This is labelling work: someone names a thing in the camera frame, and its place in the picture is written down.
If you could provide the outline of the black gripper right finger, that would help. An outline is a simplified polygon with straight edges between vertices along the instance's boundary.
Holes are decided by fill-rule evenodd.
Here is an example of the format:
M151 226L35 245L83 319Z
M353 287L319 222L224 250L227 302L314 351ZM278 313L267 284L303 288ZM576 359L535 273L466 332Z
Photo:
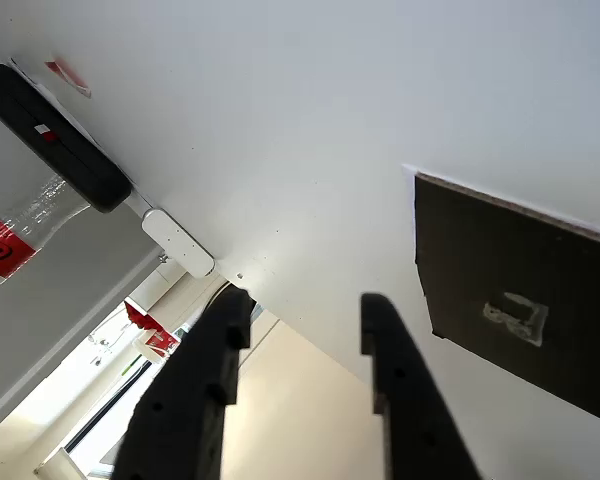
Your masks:
M361 353L372 359L387 479L478 479L480 473L424 358L392 302L360 298Z

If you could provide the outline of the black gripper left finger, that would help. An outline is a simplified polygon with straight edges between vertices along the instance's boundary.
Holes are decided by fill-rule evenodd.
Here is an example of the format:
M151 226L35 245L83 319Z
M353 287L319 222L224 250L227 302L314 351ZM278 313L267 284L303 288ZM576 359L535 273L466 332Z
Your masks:
M218 479L225 410L237 400L253 300L227 287L203 312L135 406L114 479Z

